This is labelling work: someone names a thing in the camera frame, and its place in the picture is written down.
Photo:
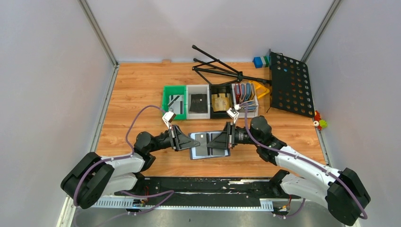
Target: black panel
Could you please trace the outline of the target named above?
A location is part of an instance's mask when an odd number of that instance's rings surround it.
[[[242,184],[230,183],[241,179],[255,180]],[[283,198],[288,195],[278,191],[277,186],[269,178],[236,178],[236,177],[149,177],[138,181],[133,194],[145,195],[145,188],[149,194],[156,194],[168,190],[174,193],[163,205],[175,206],[260,206],[260,198]],[[200,192],[207,194],[181,194],[178,192]],[[148,205],[156,205],[166,196],[150,198]]]
[[[234,106],[233,94],[231,92],[231,85],[209,85],[210,90],[210,118],[230,118],[226,111],[214,111],[212,106],[212,95],[214,94],[230,94],[229,101],[231,106]]]
[[[271,107],[314,117],[308,66],[282,54],[270,53]]]

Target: tripod leg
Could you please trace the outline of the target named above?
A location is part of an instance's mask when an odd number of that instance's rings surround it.
[[[206,53],[206,52],[204,52],[203,50],[199,49],[197,46],[192,45],[192,48],[195,49],[195,50],[197,50],[197,51],[199,51],[199,52],[201,52],[202,54],[204,54],[204,55],[210,57],[211,59],[217,61],[218,63],[220,63],[220,64],[226,66],[227,68],[231,69],[232,71],[234,71],[234,72],[236,72],[236,73],[239,73],[239,72],[238,72],[237,70],[235,70],[233,67],[231,67],[231,66],[225,64],[224,62],[220,61],[219,59],[213,57],[212,55],[210,55],[210,54],[208,54],[208,53]]]
[[[204,77],[199,71],[194,70],[197,74],[199,74],[200,77],[202,77],[208,84],[212,84],[210,81],[208,81],[208,79],[206,79],[206,77]]]
[[[224,68],[222,68],[222,67],[219,67],[219,66],[216,66],[216,65],[212,65],[212,63],[215,63],[216,61],[204,62],[204,61],[198,60],[198,59],[196,59],[196,58],[194,58],[193,60],[194,60],[194,61],[197,61],[197,62],[199,62],[199,63],[202,63],[202,64],[200,64],[200,65],[195,65],[195,66],[193,67],[193,69],[194,69],[194,68],[197,68],[197,67],[199,67],[199,66],[202,66],[202,65],[207,65],[207,66],[210,66],[210,67],[212,67],[212,68],[214,68],[214,69],[218,69],[218,70],[221,70],[221,71],[224,71],[224,72],[228,72],[228,73],[233,73],[233,72],[230,71],[230,70],[226,70],[226,69],[224,69]]]

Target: gray floor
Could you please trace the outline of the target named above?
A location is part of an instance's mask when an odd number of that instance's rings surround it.
[[[291,203],[296,211],[300,202]],[[89,208],[76,216],[78,227],[94,227],[111,217],[126,213],[124,209]],[[286,220],[273,217],[263,211],[199,211],[199,210],[154,210],[138,216],[121,216],[101,225],[103,227],[344,227],[331,216],[327,209],[307,202],[295,217]]]

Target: white cable tie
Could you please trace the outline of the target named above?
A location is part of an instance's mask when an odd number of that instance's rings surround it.
[[[236,104],[236,105],[234,106],[234,109],[237,110],[237,111],[239,111],[240,109],[242,109],[242,107],[241,107],[240,105]]]
[[[330,172],[331,172],[331,168],[328,167],[327,170],[326,170],[326,176],[328,176]]]

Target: orange object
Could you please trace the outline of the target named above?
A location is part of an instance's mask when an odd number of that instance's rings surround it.
[[[317,122],[319,122],[320,120],[321,120],[322,118],[321,118],[321,116],[320,116],[320,113],[317,111],[317,110],[315,110],[314,111],[314,121],[317,121]],[[317,126],[317,129],[319,130],[319,131],[321,131],[323,128],[320,126],[320,124]]]
[[[257,89],[262,89],[262,93],[258,95],[258,99],[262,98],[263,96],[267,95],[270,92],[270,90],[267,87],[263,86],[262,84],[256,81],[249,81],[249,82],[255,86],[255,92]]]

